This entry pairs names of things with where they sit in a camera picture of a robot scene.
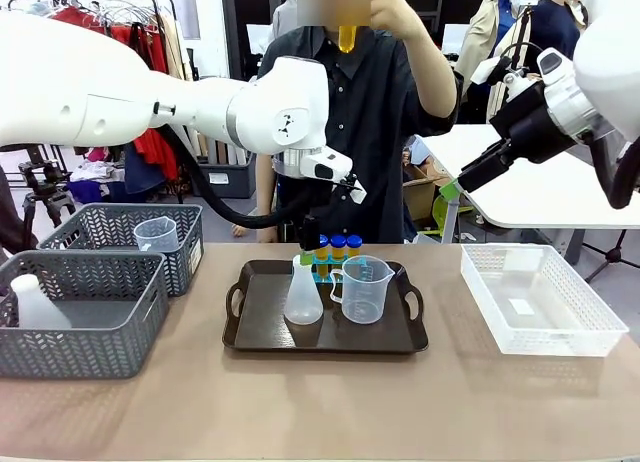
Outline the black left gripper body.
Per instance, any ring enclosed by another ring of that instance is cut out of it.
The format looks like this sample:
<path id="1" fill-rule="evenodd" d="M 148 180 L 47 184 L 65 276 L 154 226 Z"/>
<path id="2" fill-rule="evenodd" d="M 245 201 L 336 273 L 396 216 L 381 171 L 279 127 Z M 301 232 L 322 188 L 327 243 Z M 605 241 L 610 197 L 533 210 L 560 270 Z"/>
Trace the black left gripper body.
<path id="1" fill-rule="evenodd" d="M 346 199 L 351 192 L 349 185 L 307 178 L 298 182 L 298 188 L 303 198 L 299 220 L 341 220 L 347 215 Z"/>

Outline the person's left hand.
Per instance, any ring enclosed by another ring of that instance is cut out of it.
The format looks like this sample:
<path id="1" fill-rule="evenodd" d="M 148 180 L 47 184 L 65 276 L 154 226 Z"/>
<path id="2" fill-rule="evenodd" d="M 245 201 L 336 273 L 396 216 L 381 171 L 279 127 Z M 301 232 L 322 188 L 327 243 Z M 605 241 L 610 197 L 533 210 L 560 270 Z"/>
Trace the person's left hand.
<path id="1" fill-rule="evenodd" d="M 370 0 L 370 27 L 385 30 L 403 41 L 424 37 L 426 29 L 406 0 Z"/>

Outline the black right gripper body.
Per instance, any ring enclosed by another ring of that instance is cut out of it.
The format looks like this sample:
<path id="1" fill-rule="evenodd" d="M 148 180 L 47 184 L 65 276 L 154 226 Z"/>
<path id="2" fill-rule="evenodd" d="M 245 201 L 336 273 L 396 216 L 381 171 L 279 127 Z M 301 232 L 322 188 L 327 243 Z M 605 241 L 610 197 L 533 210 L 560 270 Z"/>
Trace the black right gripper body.
<path id="1" fill-rule="evenodd" d="M 591 130 L 591 102 L 573 79 L 549 86 L 541 80 L 512 79 L 505 86 L 509 100 L 490 119 L 500 140 L 462 168 L 457 186 L 464 192 L 500 177 L 520 158 L 541 164 Z"/>

